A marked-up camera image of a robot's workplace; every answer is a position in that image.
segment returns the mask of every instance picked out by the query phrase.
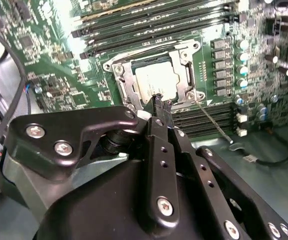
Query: black memory slot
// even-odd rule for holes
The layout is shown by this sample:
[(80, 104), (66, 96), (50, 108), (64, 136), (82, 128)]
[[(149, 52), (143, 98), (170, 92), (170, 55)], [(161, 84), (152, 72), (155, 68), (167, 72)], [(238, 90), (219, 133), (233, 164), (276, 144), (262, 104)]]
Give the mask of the black memory slot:
[[(187, 13), (179, 13), (173, 17), (160, 17), (161, 15), (153, 15), (146, 18), (138, 19), (135, 22), (131, 23), (120, 23), (114, 26), (102, 28), (99, 31), (94, 31), (90, 34), (90, 38), (87, 39), (87, 41), (94, 40), (104, 40), (108, 38), (112, 38), (118, 35), (122, 34), (128, 34), (131, 32), (144, 30), (144, 29), (150, 29), (153, 27), (156, 27), (158, 25), (171, 23), (174, 21), (182, 21), (188, 18), (194, 18), (197, 15), (203, 15), (203, 14), (210, 14), (215, 13), (217, 11), (223, 11), (225, 9), (225, 5), (219, 5), (216, 7), (211, 8), (204, 8), (196, 11), (187, 11)], [(167, 14), (171, 14), (172, 12), (165, 12), (162, 15), (166, 16)]]
[(220, 22), (225, 19), (225, 17), (222, 16), (221, 18), (214, 17), (214, 18), (208, 18), (206, 20), (198, 20), (201, 18), (207, 18), (208, 15), (199, 15), (197, 17), (191, 17), (189, 19), (187, 18), (181, 21), (176, 21), (163, 25), (157, 25), (153, 28), (144, 29), (142, 31), (127, 33), (113, 38), (107, 38), (103, 41), (97, 41), (94, 43), (92, 42), (89, 44), (89, 47), (94, 48), (97, 51), (105, 51), (118, 46), (120, 47), (122, 45), (134, 44), (139, 41), (159, 38), (162, 36), (178, 33), (181, 31), (206, 26), (211, 21), (217, 20), (217, 22)]
[(151, 36), (148, 36), (148, 38), (145, 37), (144, 39), (143, 38), (136, 39), (135, 41), (127, 41), (127, 42), (121, 41), (118, 44), (115, 44), (114, 46), (103, 47), (101, 49), (98, 49), (98, 48), (97, 49), (96, 48), (89, 49), (86, 52), (81, 53), (79, 56), (81, 59), (87, 59), (87, 58), (93, 57), (95, 55), (104, 54), (107, 51), (115, 51), (115, 50), (120, 51), (121, 47), (126, 48), (129, 45), (132, 45), (134, 43), (144, 44), (147, 42), (147, 40), (156, 39), (154, 43), (150, 43), (150, 46), (153, 46), (154, 44), (160, 44), (161, 42), (165, 43), (167, 41), (165, 39), (169, 39), (169, 40), (171, 39), (173, 41), (174, 39), (176, 39), (176, 37), (173, 36), (174, 33), (176, 33), (178, 35), (188, 35), (188, 34), (191, 34), (192, 30), (199, 30), (199, 29), (207, 28), (207, 27), (210, 27), (213, 25), (224, 24), (226, 22), (227, 22), (226, 18), (216, 18), (216, 19), (213, 19), (212, 21), (201, 22), (200, 25), (194, 26), (188, 30), (176, 31), (176, 32), (173, 32), (171, 34), (159, 36), (159, 38), (154, 36), (154, 35), (151, 35)]
[(110, 15), (104, 15), (99, 18), (91, 18), (90, 20), (86, 20), (86, 18), (91, 17), (91, 15), (86, 15), (83, 16), (81, 20), (83, 23), (92, 21), (92, 30), (95, 30), (110, 26), (112, 22), (114, 24), (125, 23), (127, 21), (136, 20), (151, 14), (159, 14), (164, 11), (185, 7), (195, 3), (207, 3), (215, 1), (217, 0), (178, 0), (176, 4), (172, 4), (173, 2), (176, 2), (176, 0), (160, 0), (149, 3), (147, 5), (133, 7), (129, 10), (123, 10)]

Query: mounting hole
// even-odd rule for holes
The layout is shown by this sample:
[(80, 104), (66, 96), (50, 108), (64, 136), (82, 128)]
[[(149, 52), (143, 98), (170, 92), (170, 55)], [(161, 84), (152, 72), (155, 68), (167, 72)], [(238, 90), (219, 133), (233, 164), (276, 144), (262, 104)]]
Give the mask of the mounting hole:
[(165, 161), (161, 161), (160, 166), (162, 166), (163, 168), (168, 168), (168, 165)]
[(208, 181), (207, 183), (208, 183), (208, 186), (210, 186), (211, 188), (215, 186), (211, 181)]
[(165, 149), (163, 146), (160, 148), (160, 150), (161, 150), (163, 153), (168, 152), (167, 149)]

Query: dimm slot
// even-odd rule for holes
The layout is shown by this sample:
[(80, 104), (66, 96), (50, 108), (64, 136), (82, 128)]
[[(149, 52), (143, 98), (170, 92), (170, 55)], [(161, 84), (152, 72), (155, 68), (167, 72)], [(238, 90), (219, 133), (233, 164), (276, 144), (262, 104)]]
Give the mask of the dimm slot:
[(223, 11), (227, 8), (225, 5), (220, 5), (217, 7), (210, 7), (204, 9), (190, 10), (180, 9), (172, 12), (166, 12), (160, 15), (149, 16), (149, 18), (142, 18), (131, 23), (120, 23), (119, 25), (114, 25), (106, 28), (102, 28), (99, 31), (94, 31), (88, 35), (87, 41), (99, 41), (114, 36), (128, 34), (134, 31), (140, 31), (144, 29), (149, 29), (156, 27), (161, 24), (167, 24), (175, 21), (182, 21), (187, 18), (193, 18), (197, 15), (209, 14), (217, 11)]
[(118, 47), (124, 44), (131, 44), (138, 41), (148, 40), (150, 38), (158, 38), (164, 35), (173, 34), (179, 31), (192, 29), (208, 23), (210, 20), (224, 18), (227, 12), (218, 11), (212, 14), (202, 14), (190, 17), (185, 20), (175, 21), (167, 24), (161, 24), (152, 28), (122, 34), (116, 37), (107, 38), (102, 41), (95, 41), (88, 44), (88, 47), (103, 51), (106, 49)]
[(207, 28), (207, 27), (210, 27), (213, 25), (223, 24), (226, 22), (227, 22), (227, 18), (213, 19), (211, 22), (209, 22), (209, 21), (208, 21), (208, 23), (203, 22), (201, 25), (195, 26), (192, 29), (177, 31), (175, 33), (167, 34), (167, 35), (160, 36), (160, 37), (154, 37), (152, 35), (146, 39), (136, 39), (134, 42), (130, 42), (130, 43), (120, 42), (116, 46), (106, 47), (105, 49), (101, 49), (101, 50), (88, 49), (86, 52), (81, 53), (79, 56), (81, 59), (87, 59), (87, 58), (94, 57), (94, 56), (99, 55), (99, 54), (100, 55), (104, 54), (107, 51), (111, 51), (111, 52), (119, 51), (120, 52), (121, 48), (125, 48), (125, 51), (126, 51), (126, 48), (133, 48), (134, 47), (134, 45), (132, 45), (132, 44), (136, 44), (139, 46), (140, 45), (143, 46), (144, 44), (153, 46), (154, 44), (160, 44), (161, 42), (166, 43), (167, 41), (173, 41), (173, 40), (179, 38), (180, 36), (191, 34), (192, 30), (200, 30), (200, 29), (204, 29), (204, 28)]
[(99, 24), (98, 22), (92, 22), (90, 26), (86, 26), (81, 29), (73, 31), (72, 36), (77, 38), (91, 35), (90, 37), (93, 37), (98, 36), (100, 34), (104, 34), (105, 31), (112, 31), (112, 28), (121, 31), (119, 33), (117, 32), (117, 34), (122, 34), (123, 33), (122, 31), (124, 31), (124, 29), (129, 29), (133, 27), (136, 27), (136, 29), (138, 29), (139, 26), (145, 24), (144, 21), (148, 20), (149, 22), (153, 22), (154, 18), (158, 18), (159, 16), (162, 16), (162, 18), (164, 18), (164, 16), (166, 15), (169, 15), (170, 17), (175, 17), (182, 13), (194, 13), (203, 9), (220, 7), (234, 2), (235, 0), (222, 0), (219, 2), (216, 0), (215, 1), (191, 0), (188, 2), (185, 1), (184, 3), (178, 3), (178, 5), (172, 6), (170, 8), (168, 7), (168, 9), (157, 10), (156, 8), (152, 7), (151, 12), (143, 14), (142, 11), (139, 11), (141, 15), (137, 15), (132, 18), (126, 18), (128, 15), (117, 17), (116, 20), (115, 19), (112, 20), (114, 21), (113, 26), (111, 24), (111, 21), (108, 22), (107, 24)]

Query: screw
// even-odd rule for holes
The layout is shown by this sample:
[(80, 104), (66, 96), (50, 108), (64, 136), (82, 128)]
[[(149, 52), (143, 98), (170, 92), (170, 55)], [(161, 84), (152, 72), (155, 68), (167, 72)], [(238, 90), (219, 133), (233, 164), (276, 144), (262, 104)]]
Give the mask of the screw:
[(178, 132), (178, 134), (179, 134), (181, 137), (184, 137), (184, 136), (185, 136), (185, 134), (184, 134), (183, 131), (181, 131), (181, 130), (177, 130), (177, 132)]
[(229, 235), (233, 239), (235, 240), (239, 239), (240, 235), (239, 235), (238, 229), (231, 221), (225, 221), (225, 228), (226, 228), (226, 231), (229, 233)]
[(162, 121), (160, 121), (159, 119), (156, 119), (156, 121), (155, 121), (159, 126), (163, 126), (164, 124), (163, 124), (163, 122)]
[(270, 228), (270, 230), (272, 231), (273, 235), (277, 238), (281, 237), (280, 232), (278, 231), (278, 229), (276, 228), (275, 225), (273, 225), (271, 222), (268, 223), (268, 226)]
[(280, 224), (280, 228), (283, 230), (283, 232), (288, 236), (288, 228), (284, 224)]
[(278, 102), (278, 100), (279, 100), (279, 98), (278, 98), (278, 96), (277, 95), (273, 95), (272, 97), (271, 97), (271, 99), (270, 99), (270, 101), (272, 102), (272, 103), (276, 103), (276, 102)]
[(59, 142), (55, 144), (55, 152), (62, 156), (68, 156), (73, 152), (73, 148), (66, 142)]
[(31, 138), (34, 139), (39, 139), (45, 135), (45, 131), (42, 127), (40, 126), (29, 126), (26, 128), (26, 133), (29, 135)]
[(210, 151), (209, 149), (205, 149), (205, 152), (209, 155), (209, 156), (213, 156), (213, 152), (212, 151)]
[(159, 211), (164, 216), (170, 216), (171, 214), (173, 214), (173, 206), (167, 199), (163, 197), (157, 199), (157, 206)]
[(116, 72), (116, 74), (119, 75), (119, 76), (122, 75), (123, 72), (124, 72), (123, 66), (121, 66), (121, 65), (116, 66), (116, 67), (115, 67), (115, 72)]
[(134, 119), (135, 118), (134, 114), (131, 111), (126, 111), (125, 115), (128, 116), (130, 119)]

